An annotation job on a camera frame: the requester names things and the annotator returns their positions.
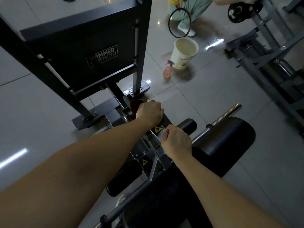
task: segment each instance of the right hand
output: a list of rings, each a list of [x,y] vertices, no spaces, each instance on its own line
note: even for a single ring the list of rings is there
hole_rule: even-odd
[[[182,129],[169,125],[162,137],[162,148],[173,161],[191,155],[191,138]]]

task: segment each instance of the pink spray bottle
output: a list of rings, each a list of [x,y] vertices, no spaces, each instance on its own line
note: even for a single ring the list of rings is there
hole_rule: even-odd
[[[175,65],[175,63],[173,61],[167,60],[167,63],[165,65],[168,65],[168,66],[165,68],[163,76],[165,78],[168,78],[171,76],[171,72],[172,72],[172,68],[173,68],[172,65]]]

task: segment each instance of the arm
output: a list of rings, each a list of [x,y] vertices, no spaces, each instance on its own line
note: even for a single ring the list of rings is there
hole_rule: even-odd
[[[194,189],[214,228],[283,227],[192,157],[191,138],[181,129],[169,125],[162,147]]]
[[[136,142],[163,113],[159,102],[143,103],[134,121],[55,153],[1,192],[1,226],[78,227]]]

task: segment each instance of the white shoe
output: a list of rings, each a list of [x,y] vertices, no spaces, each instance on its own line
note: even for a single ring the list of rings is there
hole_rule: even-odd
[[[182,28],[180,28],[179,26],[177,26],[177,28],[178,28],[179,30],[183,31],[185,34],[188,33],[188,29],[182,29]],[[190,32],[188,33],[188,36],[189,36],[189,37],[193,37],[194,35],[195,35],[195,31],[192,30],[192,29],[190,29]]]

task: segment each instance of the left hand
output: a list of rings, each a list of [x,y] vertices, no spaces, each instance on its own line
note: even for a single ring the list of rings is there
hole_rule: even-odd
[[[164,109],[161,108],[161,103],[150,101],[139,105],[136,118],[142,120],[151,129],[161,122],[163,114]]]

